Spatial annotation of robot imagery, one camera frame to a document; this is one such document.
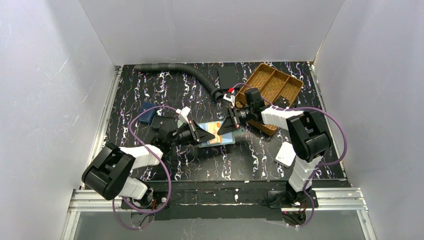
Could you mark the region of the orange card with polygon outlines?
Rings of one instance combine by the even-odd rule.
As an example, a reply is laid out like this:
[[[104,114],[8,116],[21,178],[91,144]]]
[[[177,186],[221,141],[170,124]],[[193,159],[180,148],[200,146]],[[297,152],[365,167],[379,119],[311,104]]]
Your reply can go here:
[[[207,131],[214,135],[214,138],[209,140],[207,143],[212,144],[221,144],[223,143],[222,135],[218,134],[219,129],[221,128],[220,122],[209,122],[206,124]]]

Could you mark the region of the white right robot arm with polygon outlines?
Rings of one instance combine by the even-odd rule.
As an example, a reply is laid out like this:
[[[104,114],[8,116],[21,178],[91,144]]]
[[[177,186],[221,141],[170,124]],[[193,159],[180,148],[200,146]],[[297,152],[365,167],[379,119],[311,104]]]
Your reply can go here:
[[[333,145],[320,111],[266,104],[257,88],[248,89],[245,92],[247,103],[242,108],[236,108],[232,92],[233,89],[223,96],[223,99],[229,102],[228,114],[217,134],[235,131],[249,120],[287,130],[295,153],[294,167],[285,191],[278,200],[288,205],[303,203],[310,193],[315,169]]]

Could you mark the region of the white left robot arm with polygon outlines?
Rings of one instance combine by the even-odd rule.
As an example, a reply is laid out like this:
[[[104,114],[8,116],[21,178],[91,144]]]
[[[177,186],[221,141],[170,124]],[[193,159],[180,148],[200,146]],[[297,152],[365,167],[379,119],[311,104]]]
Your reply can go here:
[[[198,145],[214,138],[214,134],[201,128],[194,120],[181,126],[167,122],[145,146],[118,147],[107,143],[84,170],[81,180],[106,200],[117,196],[142,200],[151,189],[143,181],[132,178],[132,170],[159,165],[162,157],[174,146]]]

